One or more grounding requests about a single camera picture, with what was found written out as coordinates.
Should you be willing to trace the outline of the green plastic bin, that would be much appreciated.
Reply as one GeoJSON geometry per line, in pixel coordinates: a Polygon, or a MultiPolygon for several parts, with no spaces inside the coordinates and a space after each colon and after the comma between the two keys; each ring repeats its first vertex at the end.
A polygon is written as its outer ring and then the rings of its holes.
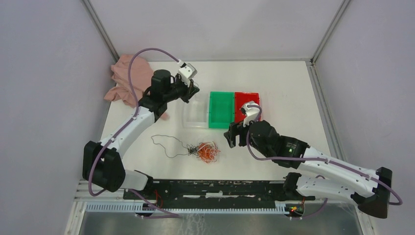
{"type": "Polygon", "coordinates": [[[234,93],[210,92],[208,127],[211,129],[228,129],[234,122],[234,93]]]}

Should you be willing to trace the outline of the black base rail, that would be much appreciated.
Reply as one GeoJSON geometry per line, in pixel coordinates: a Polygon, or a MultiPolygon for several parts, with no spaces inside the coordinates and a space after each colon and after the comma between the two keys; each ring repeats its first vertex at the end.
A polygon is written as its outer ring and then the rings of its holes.
{"type": "Polygon", "coordinates": [[[271,209],[275,202],[314,201],[284,181],[155,179],[139,192],[163,209],[271,209]]]}

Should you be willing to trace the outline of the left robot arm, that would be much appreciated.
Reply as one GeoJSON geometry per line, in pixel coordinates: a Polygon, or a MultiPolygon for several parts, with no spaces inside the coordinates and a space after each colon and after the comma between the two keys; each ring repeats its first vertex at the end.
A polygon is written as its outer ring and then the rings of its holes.
{"type": "Polygon", "coordinates": [[[154,193],[150,183],[152,177],[137,170],[126,170],[122,161],[134,141],[163,115],[168,102],[181,99],[188,103],[199,92],[193,77],[197,70],[190,64],[178,70],[175,76],[167,70],[156,70],[151,85],[138,101],[130,117],[99,142],[88,142],[84,147],[82,176],[92,185],[115,192],[122,189],[135,189],[140,198],[148,199],[154,193]]]}

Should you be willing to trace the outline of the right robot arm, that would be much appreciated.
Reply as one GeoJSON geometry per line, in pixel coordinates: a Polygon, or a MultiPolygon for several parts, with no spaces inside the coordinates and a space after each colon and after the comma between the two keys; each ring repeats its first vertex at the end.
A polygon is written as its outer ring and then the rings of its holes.
{"type": "Polygon", "coordinates": [[[231,123],[224,133],[229,147],[236,145],[257,150],[257,160],[272,161],[285,168],[321,175],[316,179],[290,172],[283,183],[284,199],[301,197],[345,201],[372,217],[388,217],[392,171],[385,167],[366,169],[330,157],[308,143],[280,135],[267,121],[231,123]]]}

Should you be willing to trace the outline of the clear plastic bin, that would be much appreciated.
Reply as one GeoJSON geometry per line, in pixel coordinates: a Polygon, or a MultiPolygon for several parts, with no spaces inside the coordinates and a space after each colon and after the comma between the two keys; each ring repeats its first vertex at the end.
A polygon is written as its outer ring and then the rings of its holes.
{"type": "Polygon", "coordinates": [[[183,108],[184,128],[208,128],[208,99],[193,98],[183,108]]]}

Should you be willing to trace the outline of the pink cloth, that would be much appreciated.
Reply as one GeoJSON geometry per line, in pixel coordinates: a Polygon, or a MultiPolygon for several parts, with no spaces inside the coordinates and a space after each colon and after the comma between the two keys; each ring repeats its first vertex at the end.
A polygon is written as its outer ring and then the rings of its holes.
{"type": "Polygon", "coordinates": [[[154,73],[150,64],[144,58],[137,57],[132,63],[130,73],[128,73],[132,58],[132,55],[123,54],[111,66],[113,72],[111,79],[116,83],[116,86],[105,94],[106,101],[121,100],[125,105],[135,108],[136,100],[141,99],[144,91],[150,87],[154,73]]]}

